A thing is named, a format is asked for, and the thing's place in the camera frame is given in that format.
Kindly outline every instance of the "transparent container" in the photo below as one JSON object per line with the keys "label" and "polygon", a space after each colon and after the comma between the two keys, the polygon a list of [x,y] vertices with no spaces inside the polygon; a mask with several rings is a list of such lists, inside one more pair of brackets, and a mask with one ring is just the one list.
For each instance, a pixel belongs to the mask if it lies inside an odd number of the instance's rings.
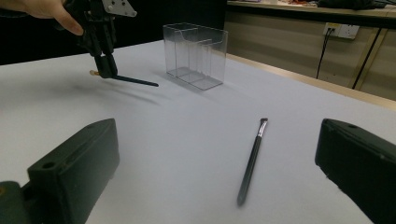
{"label": "transparent container", "polygon": [[163,27],[166,73],[207,90],[224,81],[226,31],[176,23]]}

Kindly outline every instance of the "table surface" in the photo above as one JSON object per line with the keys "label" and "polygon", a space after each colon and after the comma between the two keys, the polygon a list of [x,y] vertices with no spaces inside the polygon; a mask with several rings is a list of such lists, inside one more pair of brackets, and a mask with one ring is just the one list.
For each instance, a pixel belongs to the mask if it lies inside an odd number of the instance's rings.
{"label": "table surface", "polygon": [[[158,88],[92,77],[88,54],[0,66],[0,180],[24,185],[35,161],[115,118],[120,166],[87,223],[371,223],[315,165],[320,123],[340,119],[396,143],[394,109],[232,58],[225,82],[199,91],[166,75],[163,55],[162,41],[114,53],[120,75]],[[269,122],[238,207],[261,118]]]}

